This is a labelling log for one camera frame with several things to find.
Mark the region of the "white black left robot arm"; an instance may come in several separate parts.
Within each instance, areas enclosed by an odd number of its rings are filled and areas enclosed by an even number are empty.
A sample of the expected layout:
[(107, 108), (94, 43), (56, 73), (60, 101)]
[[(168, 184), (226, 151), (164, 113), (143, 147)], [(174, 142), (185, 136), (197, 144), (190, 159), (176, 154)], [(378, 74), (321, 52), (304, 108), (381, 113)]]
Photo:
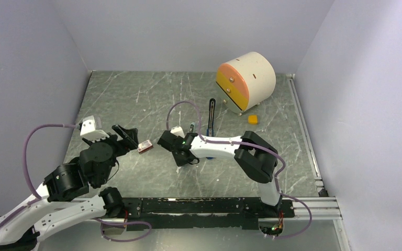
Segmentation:
[(0, 216), (0, 250), (35, 250), (49, 236), (86, 220), (115, 218), (122, 195), (107, 187), (118, 157), (138, 147), (138, 130), (113, 125), (113, 133), (80, 125), (87, 149), (51, 172), (16, 208)]

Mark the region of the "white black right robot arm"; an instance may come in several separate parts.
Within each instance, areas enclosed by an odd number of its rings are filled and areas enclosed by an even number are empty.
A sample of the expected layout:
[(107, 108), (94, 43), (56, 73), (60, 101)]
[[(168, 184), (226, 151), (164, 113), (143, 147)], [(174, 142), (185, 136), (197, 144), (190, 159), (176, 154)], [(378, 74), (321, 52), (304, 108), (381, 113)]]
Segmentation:
[(235, 161), (251, 180), (258, 183), (263, 213), (275, 216), (280, 212), (282, 195), (274, 179), (278, 153), (255, 132), (219, 138), (197, 133), (181, 137), (164, 131), (158, 145), (172, 154), (178, 167), (197, 164), (207, 157)]

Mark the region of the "red white staple box sleeve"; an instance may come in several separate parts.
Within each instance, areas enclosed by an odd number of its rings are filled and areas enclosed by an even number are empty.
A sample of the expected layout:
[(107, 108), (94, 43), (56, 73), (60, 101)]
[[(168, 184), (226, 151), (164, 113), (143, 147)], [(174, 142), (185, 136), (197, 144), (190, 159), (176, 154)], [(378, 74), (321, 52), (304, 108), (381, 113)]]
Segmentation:
[(143, 154), (153, 148), (153, 143), (151, 140), (145, 140), (138, 144), (137, 151), (139, 154)]

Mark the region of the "light blue white stapler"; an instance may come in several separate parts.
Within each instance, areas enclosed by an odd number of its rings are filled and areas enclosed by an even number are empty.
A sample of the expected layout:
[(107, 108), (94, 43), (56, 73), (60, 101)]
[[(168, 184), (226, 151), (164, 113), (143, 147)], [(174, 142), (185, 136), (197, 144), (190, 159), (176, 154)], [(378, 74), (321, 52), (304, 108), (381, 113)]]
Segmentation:
[(198, 132), (198, 126), (197, 126), (197, 123), (196, 122), (192, 122), (190, 125), (189, 125), (189, 131), (188, 131), (189, 133), (197, 133)]

